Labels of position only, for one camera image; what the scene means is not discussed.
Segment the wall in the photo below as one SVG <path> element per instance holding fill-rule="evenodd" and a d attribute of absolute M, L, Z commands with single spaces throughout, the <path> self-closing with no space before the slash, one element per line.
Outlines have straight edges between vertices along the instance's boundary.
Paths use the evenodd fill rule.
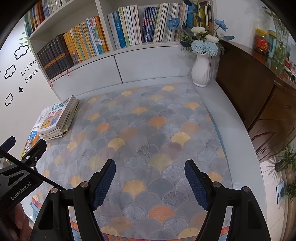
<path fill-rule="evenodd" d="M 46 82 L 27 45 L 20 20 L 0 50 L 0 144 L 10 136 L 10 153 L 20 158 L 41 111 L 59 101 Z"/>
<path fill-rule="evenodd" d="M 236 43 L 252 48 L 255 29 L 275 30 L 273 21 L 262 9 L 265 4 L 260 0 L 213 0 L 216 5 L 216 18 L 225 20 L 227 32 L 218 34 L 233 35 Z M 295 43 L 289 36 L 288 44 Z"/>

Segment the white rose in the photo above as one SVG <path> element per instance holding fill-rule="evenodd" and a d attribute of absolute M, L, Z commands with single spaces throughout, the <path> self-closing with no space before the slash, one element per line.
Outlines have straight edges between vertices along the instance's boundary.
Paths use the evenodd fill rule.
<path fill-rule="evenodd" d="M 194 36 L 196 36 L 199 33 L 204 33 L 205 34 L 207 31 L 206 31 L 206 29 L 204 27 L 193 27 L 191 29 L 191 32 L 193 32 Z"/>
<path fill-rule="evenodd" d="M 215 43 L 215 44 L 219 42 L 219 39 L 217 37 L 213 36 L 213 35 L 207 34 L 205 36 L 205 38 L 207 39 L 207 41 Z"/>

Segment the flower arrangement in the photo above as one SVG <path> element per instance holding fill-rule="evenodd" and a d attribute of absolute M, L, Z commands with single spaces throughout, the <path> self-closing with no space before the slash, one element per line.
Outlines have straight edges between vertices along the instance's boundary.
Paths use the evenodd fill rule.
<path fill-rule="evenodd" d="M 186 5 L 192 6 L 192 10 L 186 10 L 187 14 L 193 14 L 196 22 L 200 23 L 203 20 L 197 16 L 198 13 L 198 6 L 190 0 L 183 0 Z M 226 32 L 228 29 L 223 21 L 215 19 L 215 24 L 213 29 L 209 29 L 208 26 L 200 27 L 200 26 L 192 26 L 192 28 L 186 28 L 185 23 L 180 26 L 180 20 L 178 18 L 173 18 L 169 20 L 168 26 L 172 30 L 177 30 L 178 28 L 181 29 L 180 33 L 180 43 L 182 46 L 191 52 L 199 53 L 199 54 L 208 54 L 210 56 L 216 56 L 221 50 L 222 54 L 224 54 L 224 47 L 219 40 L 230 41 L 234 39 L 233 36 L 227 35 L 219 38 L 217 35 L 217 30 L 221 28 L 223 31 Z"/>

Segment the white vase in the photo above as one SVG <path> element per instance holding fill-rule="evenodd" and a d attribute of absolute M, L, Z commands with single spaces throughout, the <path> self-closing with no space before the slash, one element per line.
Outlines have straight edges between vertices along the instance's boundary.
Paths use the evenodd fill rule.
<path fill-rule="evenodd" d="M 196 53 L 197 58 L 192 67 L 191 77 L 193 83 L 199 87 L 206 87 L 211 79 L 210 61 L 211 56 L 207 53 Z"/>

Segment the silver bolt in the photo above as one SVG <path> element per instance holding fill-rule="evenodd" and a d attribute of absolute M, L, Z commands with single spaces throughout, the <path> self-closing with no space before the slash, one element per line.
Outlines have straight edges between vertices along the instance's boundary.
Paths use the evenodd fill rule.
<path fill-rule="evenodd" d="M 242 188 L 245 192 L 250 192 L 251 191 L 251 189 L 249 188 L 249 187 L 243 187 Z"/>
<path fill-rule="evenodd" d="M 213 186 L 215 188 L 219 188 L 219 187 L 221 187 L 221 183 L 220 182 L 213 182 Z"/>
<path fill-rule="evenodd" d="M 82 183 L 80 183 L 80 186 L 81 186 L 82 188 L 86 188 L 88 185 L 89 185 L 88 182 L 82 182 Z"/>
<path fill-rule="evenodd" d="M 51 193 L 56 193 L 58 191 L 58 188 L 54 187 L 50 190 Z"/>

